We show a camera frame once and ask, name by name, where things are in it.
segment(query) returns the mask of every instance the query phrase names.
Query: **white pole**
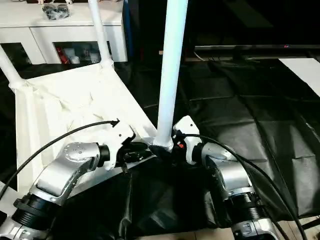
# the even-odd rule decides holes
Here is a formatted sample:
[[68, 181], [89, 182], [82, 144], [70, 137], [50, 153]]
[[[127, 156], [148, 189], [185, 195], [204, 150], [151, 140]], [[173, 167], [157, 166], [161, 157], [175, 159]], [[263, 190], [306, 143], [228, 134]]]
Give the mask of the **white pole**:
[[113, 66], [113, 61], [110, 57], [105, 28], [102, 24], [100, 10], [97, 0], [88, 0], [89, 8], [92, 15], [92, 21], [96, 32], [96, 38], [99, 46], [102, 64], [110, 64]]
[[168, 150], [173, 147], [171, 132], [187, 8], [188, 0], [168, 0], [166, 5], [158, 124], [153, 144]]
[[8, 58], [4, 49], [0, 45], [0, 68], [3, 71], [6, 78], [9, 80], [9, 87], [11, 89], [18, 88], [23, 85], [25, 81], [20, 77], [19, 73], [15, 69], [14, 65]]

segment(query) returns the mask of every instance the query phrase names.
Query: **white table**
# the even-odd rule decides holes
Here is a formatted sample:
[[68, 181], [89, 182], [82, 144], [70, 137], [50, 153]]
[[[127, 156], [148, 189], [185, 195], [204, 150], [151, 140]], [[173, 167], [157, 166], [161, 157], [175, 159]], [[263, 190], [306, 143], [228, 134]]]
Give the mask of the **white table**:
[[[123, 1], [102, 1], [99, 8], [112, 58], [126, 62]], [[69, 9], [69, 17], [48, 20], [38, 4], [0, 1], [0, 43], [21, 43], [33, 64], [60, 64], [54, 43], [97, 41], [88, 3]]]

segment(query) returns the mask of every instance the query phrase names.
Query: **wire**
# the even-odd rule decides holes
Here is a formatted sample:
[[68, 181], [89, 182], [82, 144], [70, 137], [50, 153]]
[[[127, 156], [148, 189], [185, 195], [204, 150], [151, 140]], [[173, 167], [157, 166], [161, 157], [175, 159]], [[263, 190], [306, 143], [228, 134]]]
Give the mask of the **wire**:
[[196, 57], [198, 58], [198, 59], [200, 59], [201, 61], [206, 61], [206, 60], [204, 60], [202, 57], [200, 57], [198, 54], [196, 54], [196, 52], [195, 51], [193, 51], [193, 53], [194, 53], [194, 55], [196, 55]]
[[284, 240], [290, 240], [284, 229], [280, 226], [280, 224], [266, 211], [268, 217], [271, 219], [275, 227], [279, 230], [281, 235], [283, 236]]
[[236, 154], [233, 150], [231, 150], [229, 147], [227, 147], [226, 145], [224, 145], [223, 143], [213, 139], [213, 138], [210, 138], [210, 137], [207, 137], [207, 136], [203, 136], [203, 135], [200, 135], [200, 134], [184, 134], [184, 133], [177, 133], [177, 136], [178, 137], [197, 137], [197, 138], [201, 138], [203, 140], [207, 140], [208, 142], [211, 142], [211, 143], [214, 143], [214, 144], [217, 144], [219, 145], [220, 147], [224, 148], [225, 150], [227, 150], [229, 153], [231, 153], [240, 163], [241, 165], [245, 168], [245, 163], [246, 164], [249, 164], [251, 167], [253, 167], [254, 169], [256, 169], [260, 174], [262, 174], [266, 179], [267, 181], [271, 184], [271, 186], [273, 187], [273, 189], [277, 192], [277, 194], [279, 195], [279, 197], [281, 198], [281, 200], [283, 201], [284, 205], [286, 206], [290, 216], [293, 218], [293, 220], [295, 221], [299, 231], [300, 231], [300, 234], [302, 236], [302, 239], [303, 240], [307, 240], [307, 236], [305, 234], [305, 231], [301, 225], [301, 223], [299, 222], [299, 219], [298, 217], [295, 215], [295, 211], [293, 210], [293, 208], [288, 204], [287, 200], [285, 199], [285, 197], [283, 196], [283, 194], [281, 193], [280, 189], [277, 187], [277, 185], [274, 183], [274, 181], [261, 169], [259, 168], [258, 166], [256, 166], [255, 164], [253, 164], [252, 162], [250, 162], [249, 160], [243, 158], [243, 157], [240, 157], [238, 154]]
[[37, 150], [34, 154], [32, 154], [23, 164], [21, 164], [21, 166], [15, 171], [15, 173], [9, 178], [9, 180], [6, 182], [6, 184], [4, 185], [4, 187], [1, 189], [0, 191], [0, 201], [3, 198], [3, 196], [5, 195], [6, 190], [8, 189], [10, 183], [12, 182], [12, 180], [22, 171], [22, 169], [24, 169], [25, 166], [27, 166], [28, 163], [30, 163], [32, 161], [32, 159], [34, 159], [39, 153], [41, 153], [43, 150], [47, 149], [48, 147], [50, 147], [51, 145], [55, 144], [56, 142], [58, 142], [59, 140], [74, 134], [76, 132], [79, 132], [83, 129], [87, 129], [93, 126], [97, 126], [97, 125], [102, 125], [102, 124], [111, 124], [111, 125], [116, 125], [119, 121], [99, 121], [99, 122], [94, 122], [94, 123], [90, 123], [88, 125], [84, 125], [81, 127], [78, 127], [74, 130], [71, 130], [59, 137], [57, 137], [56, 139], [48, 142], [46, 145], [44, 145], [43, 147], [39, 148], [39, 150]]

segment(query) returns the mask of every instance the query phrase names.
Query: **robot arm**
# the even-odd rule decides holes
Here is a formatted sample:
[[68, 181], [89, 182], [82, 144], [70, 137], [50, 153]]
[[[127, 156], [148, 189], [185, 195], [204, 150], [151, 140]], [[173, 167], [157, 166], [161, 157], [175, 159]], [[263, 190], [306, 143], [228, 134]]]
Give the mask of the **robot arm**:
[[[199, 134], [190, 116], [183, 117], [173, 130], [184, 134]], [[190, 164], [202, 163], [217, 183], [231, 219], [234, 238], [236, 240], [279, 240], [273, 223], [268, 218], [240, 162], [230, 152], [215, 143], [203, 144], [200, 138], [189, 136], [183, 141], [187, 148], [186, 161]]]
[[123, 144], [135, 137], [132, 129], [119, 122], [106, 136], [105, 144], [73, 142], [43, 169], [29, 193], [17, 199], [17, 208], [0, 227], [0, 239], [45, 239], [59, 208], [68, 199], [79, 177], [103, 167], [115, 167]]

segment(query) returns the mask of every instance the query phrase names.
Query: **floor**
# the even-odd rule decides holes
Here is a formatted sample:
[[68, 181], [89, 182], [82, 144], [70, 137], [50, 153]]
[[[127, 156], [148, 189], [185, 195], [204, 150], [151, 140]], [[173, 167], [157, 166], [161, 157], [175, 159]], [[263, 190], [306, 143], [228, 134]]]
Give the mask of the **floor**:
[[[302, 224], [308, 223], [316, 217], [309, 217], [301, 219]], [[290, 240], [302, 240], [299, 230], [294, 221], [280, 221], [280, 226], [283, 228], [285, 233], [288, 235]], [[308, 240], [320, 240], [320, 226], [315, 226], [309, 228], [305, 231], [305, 234]], [[144, 236], [140, 237], [139, 240], [233, 240], [233, 234], [230, 228], [224, 229], [202, 229], [198, 231], [191, 232], [180, 232], [174, 234], [164, 234], [164, 235], [155, 235], [155, 236]]]

